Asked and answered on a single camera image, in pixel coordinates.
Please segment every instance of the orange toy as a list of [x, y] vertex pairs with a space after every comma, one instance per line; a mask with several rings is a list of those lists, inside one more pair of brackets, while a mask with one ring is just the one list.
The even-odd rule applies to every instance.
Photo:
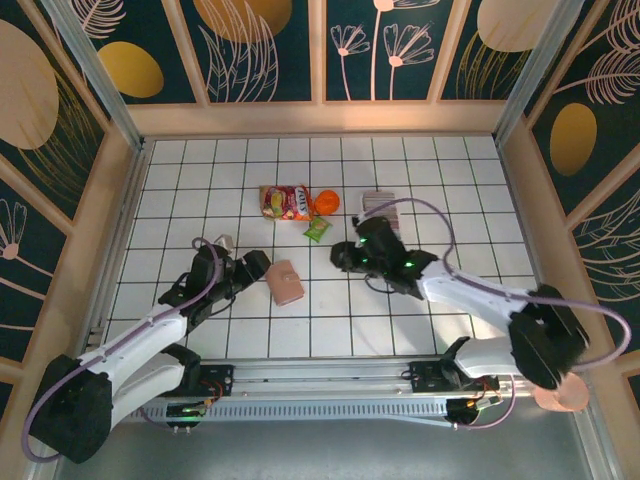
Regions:
[[340, 207], [340, 197], [333, 190], [324, 190], [313, 204], [318, 215], [331, 215]]

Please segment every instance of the green packet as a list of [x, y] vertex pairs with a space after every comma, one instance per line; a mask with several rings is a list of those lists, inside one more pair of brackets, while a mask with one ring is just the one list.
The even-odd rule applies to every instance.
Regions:
[[325, 232], [329, 230], [331, 226], [332, 225], [324, 218], [316, 217], [311, 221], [311, 223], [309, 224], [309, 230], [304, 232], [304, 234], [311, 240], [318, 243]]

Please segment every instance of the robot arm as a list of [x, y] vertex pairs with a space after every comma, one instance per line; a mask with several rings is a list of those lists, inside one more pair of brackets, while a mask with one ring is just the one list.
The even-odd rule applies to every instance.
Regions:
[[[136, 325], [77, 359], [61, 355], [51, 361], [34, 402], [79, 366], [103, 359], [64, 384], [43, 404], [31, 425], [30, 435], [81, 463], [102, 446], [125, 416], [162, 393], [196, 386], [200, 357], [175, 342], [211, 316], [215, 303], [223, 299], [232, 301], [264, 276], [271, 265], [259, 250], [232, 260], [223, 247], [214, 245], [213, 248], [222, 259], [221, 280], [199, 301], [154, 320], [161, 313], [195, 298], [209, 285], [215, 265], [207, 246], [195, 255], [191, 271], [183, 274]], [[121, 346], [112, 351], [118, 344]]]
[[342, 242], [332, 247], [331, 261], [336, 267], [383, 278], [401, 294], [457, 307], [505, 334], [486, 340], [463, 337], [451, 345], [441, 367], [453, 385], [464, 386], [485, 375], [508, 374], [522, 375], [553, 390], [586, 350], [589, 338], [570, 308], [515, 299], [562, 298], [556, 289], [540, 285], [535, 291], [526, 291], [459, 270], [452, 270], [452, 275], [437, 256], [422, 250], [407, 251], [384, 217], [358, 223], [356, 232], [358, 243]]

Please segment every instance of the pink object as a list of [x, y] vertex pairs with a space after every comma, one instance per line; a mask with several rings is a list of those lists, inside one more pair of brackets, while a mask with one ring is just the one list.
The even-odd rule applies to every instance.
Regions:
[[557, 390], [535, 387], [533, 398], [540, 408], [552, 412], [579, 412], [589, 403], [589, 389], [575, 373], [569, 373]]
[[304, 288], [300, 283], [300, 277], [289, 260], [272, 264], [267, 270], [265, 278], [273, 300], [279, 307], [289, 305], [304, 297]]

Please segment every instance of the white tiled floor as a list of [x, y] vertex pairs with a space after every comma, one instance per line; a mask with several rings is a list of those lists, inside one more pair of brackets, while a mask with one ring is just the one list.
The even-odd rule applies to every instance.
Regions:
[[[320, 244], [302, 222], [262, 218], [258, 187], [304, 183], [332, 188], [343, 204]], [[362, 275], [329, 261], [330, 247], [355, 239], [350, 215], [367, 190], [421, 198], [449, 214], [457, 247], [450, 261], [514, 287], [535, 286], [515, 208], [490, 137], [345, 137], [156, 142], [118, 284], [107, 338], [144, 315], [194, 256], [191, 239], [230, 234], [234, 255], [264, 250], [289, 259], [306, 296], [276, 307], [267, 284], [186, 339], [205, 359], [304, 358], [443, 353], [461, 335], [494, 328], [442, 304], [369, 290]], [[400, 204], [405, 244], [442, 256], [446, 226], [428, 208]]]

